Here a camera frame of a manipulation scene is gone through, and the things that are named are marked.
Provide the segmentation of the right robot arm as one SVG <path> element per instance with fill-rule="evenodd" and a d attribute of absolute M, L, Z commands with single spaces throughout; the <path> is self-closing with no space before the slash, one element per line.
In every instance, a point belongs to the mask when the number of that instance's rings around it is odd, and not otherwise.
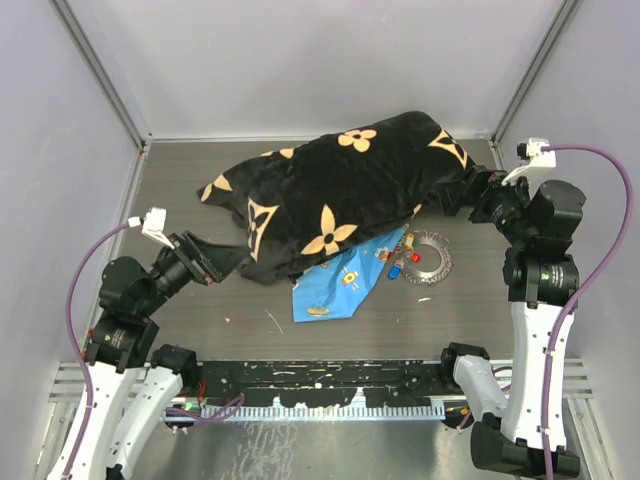
<path fill-rule="evenodd" d="M 472 462 L 517 478 L 575 479 L 581 463 L 567 449 L 562 393 L 569 301 L 580 284 L 568 249 L 586 197 L 561 180 L 531 194 L 526 177 L 511 180 L 481 166 L 438 193 L 446 214 L 467 207 L 472 223 L 494 225 L 509 243 L 503 266 L 514 329 L 509 387 L 500 386 L 482 347 L 450 344 L 438 370 L 444 390 L 466 397 Z"/>

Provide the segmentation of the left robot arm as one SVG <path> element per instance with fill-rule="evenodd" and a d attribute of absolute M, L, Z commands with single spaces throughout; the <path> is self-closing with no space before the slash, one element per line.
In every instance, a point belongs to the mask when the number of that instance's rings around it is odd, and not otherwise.
<path fill-rule="evenodd" d="M 152 344 L 152 315 L 189 283 L 220 283 L 245 259 L 245 246 L 219 245 L 189 231 L 172 234 L 151 267 L 118 257 L 102 272 L 99 305 L 79 365 L 85 388 L 51 479 L 129 479 L 170 401 L 194 393 L 194 351 Z"/>

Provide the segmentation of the large metal keyring with rings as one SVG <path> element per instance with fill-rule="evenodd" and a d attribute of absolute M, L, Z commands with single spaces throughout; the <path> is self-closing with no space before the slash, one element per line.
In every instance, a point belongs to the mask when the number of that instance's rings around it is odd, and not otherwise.
<path fill-rule="evenodd" d="M 411 250 L 403 247 L 403 239 L 407 234 L 414 236 Z M 419 263 L 411 261 L 413 253 L 421 255 Z M 449 242 L 435 231 L 408 231 L 401 237 L 395 249 L 394 266 L 400 267 L 400 276 L 413 285 L 435 286 L 443 282 L 453 268 Z"/>

